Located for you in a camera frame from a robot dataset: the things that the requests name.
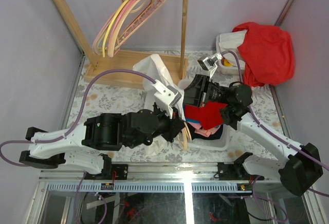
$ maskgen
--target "glass panel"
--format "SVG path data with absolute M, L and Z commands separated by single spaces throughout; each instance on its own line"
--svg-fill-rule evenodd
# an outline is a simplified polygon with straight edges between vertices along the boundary
M 53 191 L 48 194 L 46 210 L 40 223 L 94 224 L 102 219 L 102 223 L 112 224 L 275 223 L 260 210 L 255 200 L 246 194 L 241 199 L 234 193 L 192 193 L 189 185 L 185 183 L 185 191 L 181 193 L 99 193 L 107 202 L 104 219 L 103 201 L 99 201 L 95 192 L 80 192 L 76 197 L 78 221 L 73 212 L 75 192 Z M 277 202 L 288 213 L 289 221 L 286 223 L 311 223 L 302 198 L 292 196 L 280 184 L 259 182 L 257 195 Z M 267 213 L 276 215 L 277 219 L 285 218 L 278 206 L 267 200 L 258 201 Z

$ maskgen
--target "wooden base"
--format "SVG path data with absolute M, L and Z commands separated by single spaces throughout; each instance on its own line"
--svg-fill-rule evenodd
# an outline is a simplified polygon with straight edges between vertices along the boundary
M 84 80 L 86 82 L 90 82 L 98 74 L 110 69 L 133 69 L 133 66 L 135 64 L 152 54 L 153 53 L 149 52 L 120 50 L 113 58 L 103 58 L 101 55 L 98 55 L 98 63 L 96 69 L 92 66 L 92 64 L 90 64 L 87 69 L 87 72 L 84 75 Z M 179 80 L 184 79 L 186 77 L 186 70 L 188 64 L 185 64 L 185 68 L 183 69 L 182 74 L 180 74 L 179 55 L 169 55 L 163 53 L 160 53 L 159 55 L 166 67 L 168 68 L 168 71 L 170 72 L 170 75 L 175 84 L 177 84 Z M 118 72 L 105 75 L 101 77 L 98 81 L 96 81 L 96 83 L 119 87 L 143 89 L 142 81 L 143 78 L 135 74 Z

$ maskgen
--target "clothing pile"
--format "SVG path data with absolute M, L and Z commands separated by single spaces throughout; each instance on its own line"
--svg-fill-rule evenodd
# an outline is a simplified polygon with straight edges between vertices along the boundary
M 185 119 L 192 139 L 216 140 L 223 133 L 223 119 L 220 109 L 226 104 L 208 102 L 204 107 L 184 106 Z
M 294 75 L 291 36 L 278 26 L 243 23 L 231 33 L 220 34 L 218 45 L 220 52 L 231 50 L 237 54 L 241 69 L 244 69 L 243 82 L 251 87 L 278 85 Z M 231 54 L 224 57 L 222 65 L 236 69 L 235 58 Z

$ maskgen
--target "wooden clothes rack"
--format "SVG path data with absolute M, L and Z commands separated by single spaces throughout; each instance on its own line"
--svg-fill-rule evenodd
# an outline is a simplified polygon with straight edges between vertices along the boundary
M 125 68 L 132 69 L 133 66 L 140 60 L 151 55 L 150 52 L 128 51 L 120 50 L 113 58 L 107 55 L 103 58 L 93 52 L 86 37 L 84 36 L 77 20 L 75 19 L 72 11 L 66 0 L 53 0 L 59 12 L 61 13 L 65 23 L 70 28 L 72 34 L 80 44 L 85 55 L 90 60 L 90 65 L 87 69 L 84 78 L 90 82 L 96 75 L 109 69 Z M 168 68 L 173 81 L 177 84 L 180 79 L 185 78 L 188 58 L 185 57 L 185 36 L 186 36 L 186 22 L 187 22 L 187 7 L 188 0 L 182 0 L 182 21 L 181 21 L 181 52 L 180 56 L 160 54 L 164 64 Z M 143 88 L 142 77 L 134 74 L 126 73 L 112 73 L 100 78 L 97 83 L 115 85 L 128 88 Z

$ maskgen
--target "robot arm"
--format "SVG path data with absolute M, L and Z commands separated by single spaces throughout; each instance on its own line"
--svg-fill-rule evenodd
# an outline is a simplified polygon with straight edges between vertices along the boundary
M 271 160 L 245 153 L 237 159 L 245 171 L 251 175 L 280 180 L 291 193 L 301 196 L 322 176 L 322 167 L 283 144 L 279 139 L 320 160 L 318 149 L 310 143 L 304 146 L 293 141 L 258 119 L 249 108 L 252 103 L 252 92 L 248 85 L 234 82 L 229 87 L 223 87 L 211 82 L 211 70 L 216 68 L 213 61 L 218 58 L 220 57 L 199 60 L 205 73 L 208 74 L 197 74 L 194 77 L 192 83 L 185 89 L 184 104 L 196 107 L 202 107 L 208 101 L 227 104 L 218 111 L 224 123 L 247 134 L 277 158 Z
M 142 109 L 136 113 L 101 114 L 89 118 L 65 136 L 68 129 L 47 133 L 31 127 L 26 139 L 33 142 L 23 151 L 20 162 L 39 169 L 55 169 L 59 165 L 74 167 L 90 174 L 111 176 L 111 159 L 102 151 L 118 151 L 122 146 L 134 148 L 151 145 L 153 138 L 163 136 L 173 139 L 184 128 L 184 121 L 174 107 L 181 98 L 176 90 L 159 81 L 153 111 Z M 54 143 L 38 143 L 62 136 Z

